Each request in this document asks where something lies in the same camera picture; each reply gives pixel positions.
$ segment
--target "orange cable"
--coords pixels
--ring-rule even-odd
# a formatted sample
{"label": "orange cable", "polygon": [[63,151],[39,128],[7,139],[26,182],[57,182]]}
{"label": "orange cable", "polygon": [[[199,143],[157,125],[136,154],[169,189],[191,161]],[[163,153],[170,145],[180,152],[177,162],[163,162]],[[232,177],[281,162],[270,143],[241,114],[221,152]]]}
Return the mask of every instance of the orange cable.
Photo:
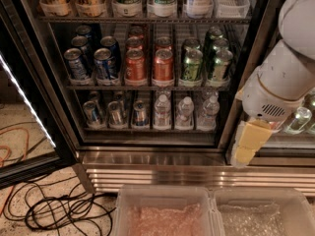
{"label": "orange cable", "polygon": [[[25,146],[24,153],[23,153],[23,158],[22,158],[22,160],[25,160],[27,158],[27,154],[28,154],[28,150],[29,150],[29,139],[30,139],[29,130],[27,130],[25,128],[11,128],[11,129],[6,129],[4,131],[0,131],[0,135],[3,135],[3,134],[5,134],[7,132],[10,132],[10,131],[16,131],[16,130],[25,131],[26,134],[27,134],[26,146]],[[11,150],[7,146],[0,146],[0,148],[5,148],[8,151],[4,159],[2,159],[0,157],[0,167],[2,167],[3,164],[4,164],[4,160],[6,160],[10,156]],[[0,216],[1,216],[1,214],[2,214],[2,212],[4,210],[4,208],[5,208],[5,205],[6,205],[7,201],[9,200],[10,196],[12,195],[12,192],[13,192],[14,188],[15,188],[15,185],[11,186],[8,195],[7,195],[7,197],[4,200],[5,201],[4,204],[0,207]]]}

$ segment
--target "tangled cable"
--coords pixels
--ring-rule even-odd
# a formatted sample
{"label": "tangled cable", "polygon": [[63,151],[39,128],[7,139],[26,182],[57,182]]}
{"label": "tangled cable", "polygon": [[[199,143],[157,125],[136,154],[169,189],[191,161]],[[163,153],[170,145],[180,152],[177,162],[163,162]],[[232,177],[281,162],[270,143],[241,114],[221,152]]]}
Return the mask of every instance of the tangled cable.
{"label": "tangled cable", "polygon": [[[110,228],[106,235],[110,235],[112,231],[111,213],[115,210],[115,208],[107,209],[96,202],[97,199],[106,197],[106,194],[91,195],[83,192],[79,195],[73,195],[74,191],[81,184],[77,184],[68,195],[64,195],[59,198],[48,197],[44,194],[44,187],[56,185],[72,178],[46,185],[38,185],[35,182],[28,182],[11,196],[11,199],[7,202],[7,209],[4,210],[3,214],[8,220],[23,221],[25,225],[32,231],[57,230],[58,235],[60,235],[60,228],[72,224],[78,231],[87,236],[88,234],[84,232],[77,224],[82,222],[92,223],[97,228],[99,235],[103,235],[101,228],[94,221],[94,219],[107,216],[109,218]],[[32,191],[35,189],[39,190],[40,194],[42,195],[42,199],[36,202],[34,205],[31,205],[28,197],[31,196]],[[22,190],[26,191],[25,204],[28,206],[29,210],[26,214],[13,214],[11,210],[13,200]],[[97,207],[102,210],[102,214],[89,215],[93,207]]]}

